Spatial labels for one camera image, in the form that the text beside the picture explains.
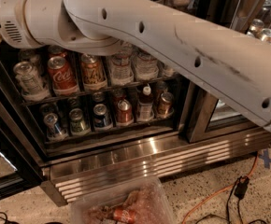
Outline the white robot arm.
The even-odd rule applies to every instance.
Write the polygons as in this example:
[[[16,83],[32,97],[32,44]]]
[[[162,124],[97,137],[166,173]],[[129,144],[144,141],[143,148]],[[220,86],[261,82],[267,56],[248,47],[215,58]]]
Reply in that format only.
[[[0,0],[13,48],[108,56],[127,41],[271,132],[271,44],[150,0]]]

